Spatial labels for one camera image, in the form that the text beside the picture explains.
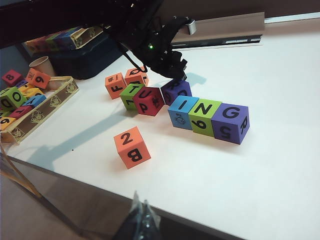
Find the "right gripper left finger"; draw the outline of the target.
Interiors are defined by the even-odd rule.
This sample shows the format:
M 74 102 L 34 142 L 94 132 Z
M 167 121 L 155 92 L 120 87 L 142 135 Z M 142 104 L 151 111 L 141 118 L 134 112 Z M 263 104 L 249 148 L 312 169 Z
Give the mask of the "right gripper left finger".
M 142 219 L 142 203 L 137 191 L 134 192 L 131 208 L 123 223 L 113 236 L 114 240 L 135 240 L 138 236 Z

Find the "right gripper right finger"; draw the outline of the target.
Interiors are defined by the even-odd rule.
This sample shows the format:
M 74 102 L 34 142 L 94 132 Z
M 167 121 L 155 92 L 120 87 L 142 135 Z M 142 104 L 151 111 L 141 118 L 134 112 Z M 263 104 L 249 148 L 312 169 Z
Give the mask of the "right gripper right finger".
M 149 202 L 144 200 L 138 222 L 138 240 L 160 240 L 161 233 L 159 224 L 156 222 L 158 216 L 151 209 Z

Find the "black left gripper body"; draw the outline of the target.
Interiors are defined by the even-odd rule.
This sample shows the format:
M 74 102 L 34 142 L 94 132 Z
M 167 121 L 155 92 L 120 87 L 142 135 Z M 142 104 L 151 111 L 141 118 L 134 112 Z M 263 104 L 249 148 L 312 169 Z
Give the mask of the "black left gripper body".
M 181 71 L 188 63 L 179 51 L 169 51 L 163 55 L 158 54 L 146 65 L 163 77 L 180 80 Z

